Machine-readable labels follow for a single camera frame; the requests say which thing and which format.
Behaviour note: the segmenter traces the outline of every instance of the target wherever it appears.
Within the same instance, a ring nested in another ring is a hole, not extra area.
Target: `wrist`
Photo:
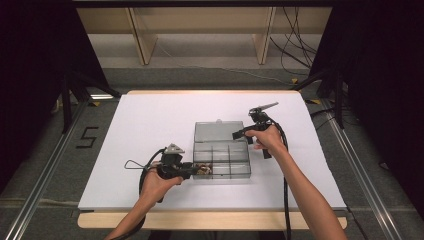
[[[149,198],[149,196],[141,194],[138,198],[137,203],[144,205],[146,208],[150,209],[156,205],[156,200],[153,198]]]
[[[268,148],[268,152],[274,156],[274,154],[278,154],[280,152],[287,152],[287,148],[282,142],[277,142],[270,148]]]

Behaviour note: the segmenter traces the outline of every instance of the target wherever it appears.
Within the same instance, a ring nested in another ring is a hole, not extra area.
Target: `forearm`
[[[302,215],[317,239],[344,239],[334,211],[318,189],[299,169],[285,147],[273,151]]]
[[[140,197],[131,211],[105,239],[113,239],[131,231],[154,205],[151,200]]]

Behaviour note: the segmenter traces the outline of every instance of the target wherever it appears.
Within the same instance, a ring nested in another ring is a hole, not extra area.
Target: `white board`
[[[289,152],[335,210],[346,207],[328,169],[306,105],[298,92],[192,91],[123,95],[87,183],[81,210],[128,210],[138,198],[140,170],[159,149],[175,143],[193,160],[196,122],[243,121],[253,125],[251,108],[278,102],[265,112],[284,129]],[[275,159],[249,146],[249,180],[186,180],[173,187],[156,210],[282,210],[283,175]],[[297,204],[289,192],[289,207]]]

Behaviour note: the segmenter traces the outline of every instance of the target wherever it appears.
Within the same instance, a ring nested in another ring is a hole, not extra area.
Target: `aluminum rail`
[[[331,104],[328,100],[322,99],[322,103],[325,109],[331,108]],[[337,140],[339,141],[344,153],[346,154],[349,164],[359,182],[359,185],[364,191],[365,197],[368,200],[368,203],[370,204],[370,207],[373,210],[384,235],[387,239],[402,239],[402,236],[396,227],[392,215],[387,210],[383,200],[380,198],[377,190],[375,189],[374,184],[369,178],[364,166],[362,165],[358,155],[355,152],[355,149],[350,143],[346,132],[339,128],[339,125],[336,121],[334,121],[334,117],[331,113],[327,113],[327,118],[330,121]]]
[[[60,137],[59,142],[57,143],[52,155],[50,156],[46,166],[43,169],[43,172],[38,177],[38,180],[30,195],[26,199],[21,211],[12,223],[9,233],[6,237],[7,240],[22,238],[32,216],[34,215],[35,210],[37,209],[38,203],[46,187],[48,186],[48,183],[50,182],[51,177],[53,176],[58,164],[60,163],[60,159],[69,143],[69,139],[74,132],[75,125],[86,106],[86,102],[80,102],[78,104],[73,116],[74,121],[72,122],[68,131],[63,133]]]

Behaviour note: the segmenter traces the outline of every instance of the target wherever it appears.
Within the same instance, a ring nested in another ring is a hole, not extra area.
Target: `hand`
[[[175,185],[180,185],[183,180],[182,177],[163,179],[158,175],[156,168],[153,166],[147,172],[146,178],[144,179],[140,198],[143,198],[143,201],[154,206],[157,201],[165,196],[169,189]]]
[[[256,137],[255,149],[268,149],[268,152],[274,156],[274,152],[278,148],[287,150],[281,140],[280,132],[274,125],[269,126],[265,131],[249,130],[245,132],[248,137]]]

